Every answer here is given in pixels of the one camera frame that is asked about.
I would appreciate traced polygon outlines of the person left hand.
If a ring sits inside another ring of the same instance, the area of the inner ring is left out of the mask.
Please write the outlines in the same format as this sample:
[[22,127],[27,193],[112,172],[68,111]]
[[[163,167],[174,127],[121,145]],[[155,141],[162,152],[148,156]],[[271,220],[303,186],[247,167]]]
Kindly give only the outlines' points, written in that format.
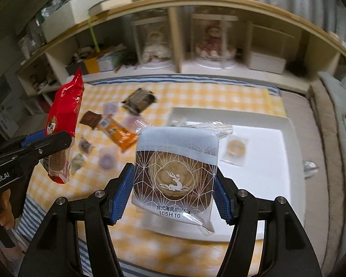
[[10,203],[10,195],[10,189],[7,189],[0,194],[0,225],[6,230],[12,229],[15,226],[15,218]]

